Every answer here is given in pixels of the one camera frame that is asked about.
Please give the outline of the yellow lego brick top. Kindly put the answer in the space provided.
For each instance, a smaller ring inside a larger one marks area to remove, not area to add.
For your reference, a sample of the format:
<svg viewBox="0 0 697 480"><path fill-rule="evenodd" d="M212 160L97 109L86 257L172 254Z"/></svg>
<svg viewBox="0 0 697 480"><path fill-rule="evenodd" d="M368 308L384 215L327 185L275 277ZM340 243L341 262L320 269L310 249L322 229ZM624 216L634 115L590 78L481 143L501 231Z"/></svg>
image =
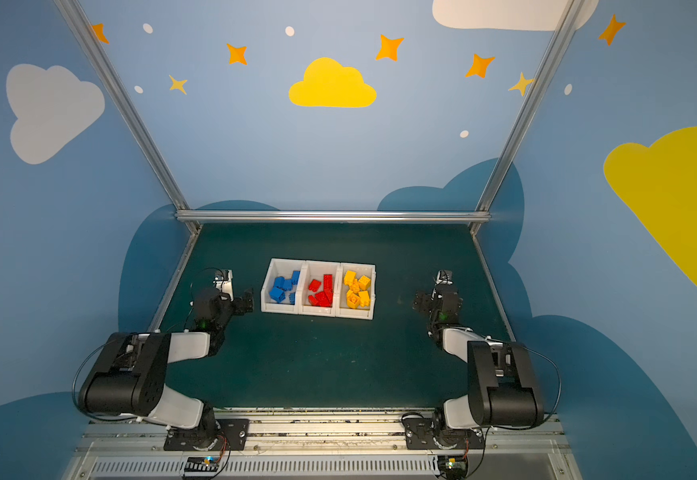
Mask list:
<svg viewBox="0 0 697 480"><path fill-rule="evenodd" d="M352 286L354 280L356 280L356 273L354 271L348 270L344 273L344 284L346 284L346 286Z"/></svg>

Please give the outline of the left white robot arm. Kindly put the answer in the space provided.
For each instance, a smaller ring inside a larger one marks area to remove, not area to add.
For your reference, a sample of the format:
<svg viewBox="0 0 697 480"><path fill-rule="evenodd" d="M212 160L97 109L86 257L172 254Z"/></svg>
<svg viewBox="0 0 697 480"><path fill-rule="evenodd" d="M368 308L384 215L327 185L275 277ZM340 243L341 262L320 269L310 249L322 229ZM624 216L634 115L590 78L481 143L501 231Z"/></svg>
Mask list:
<svg viewBox="0 0 697 480"><path fill-rule="evenodd" d="M142 420L164 426L168 451L230 450L212 404L166 385L168 366L218 354L234 317L254 312L254 290L235 296L232 272L216 272L214 285L192 300L194 327L180 332L118 332L92 355L81 386L72 386L76 409L100 422Z"/></svg>

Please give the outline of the long red lego brick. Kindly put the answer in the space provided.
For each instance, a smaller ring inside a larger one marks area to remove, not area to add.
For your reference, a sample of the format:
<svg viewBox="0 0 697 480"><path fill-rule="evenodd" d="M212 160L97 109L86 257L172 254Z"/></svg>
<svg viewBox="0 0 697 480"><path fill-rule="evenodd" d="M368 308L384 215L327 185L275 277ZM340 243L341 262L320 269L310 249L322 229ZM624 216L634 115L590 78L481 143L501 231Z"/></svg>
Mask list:
<svg viewBox="0 0 697 480"><path fill-rule="evenodd" d="M316 300L316 306L324 308L332 307L332 294L328 294L328 292L320 291L318 294L314 295L314 299Z"/></svg>

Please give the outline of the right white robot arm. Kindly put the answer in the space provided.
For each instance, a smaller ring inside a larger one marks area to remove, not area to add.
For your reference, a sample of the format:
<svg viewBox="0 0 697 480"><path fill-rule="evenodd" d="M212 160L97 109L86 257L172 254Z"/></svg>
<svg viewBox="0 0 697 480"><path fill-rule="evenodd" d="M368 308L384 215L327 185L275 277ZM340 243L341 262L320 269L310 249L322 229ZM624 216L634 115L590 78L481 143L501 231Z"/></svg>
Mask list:
<svg viewBox="0 0 697 480"><path fill-rule="evenodd" d="M488 427L530 430L546 420L545 405L529 350L496 340L459 321L463 301L452 273L440 270L429 293L418 292L413 308L428 319L437 348L465 363L466 394L444 401L433 414L431 434L443 448L466 443Z"/></svg>

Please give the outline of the red lego brick bottom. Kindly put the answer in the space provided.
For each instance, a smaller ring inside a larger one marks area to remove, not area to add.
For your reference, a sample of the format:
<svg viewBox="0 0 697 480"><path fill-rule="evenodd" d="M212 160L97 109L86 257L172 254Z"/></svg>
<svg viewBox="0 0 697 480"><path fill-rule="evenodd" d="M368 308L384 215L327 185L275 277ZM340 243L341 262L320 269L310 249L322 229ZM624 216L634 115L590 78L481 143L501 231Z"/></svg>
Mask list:
<svg viewBox="0 0 697 480"><path fill-rule="evenodd" d="M316 293L316 292L320 291L320 286L322 286L322 282L320 282L320 280L314 279L314 280L312 280L312 282L310 282L310 285L308 285L308 289L311 292Z"/></svg>

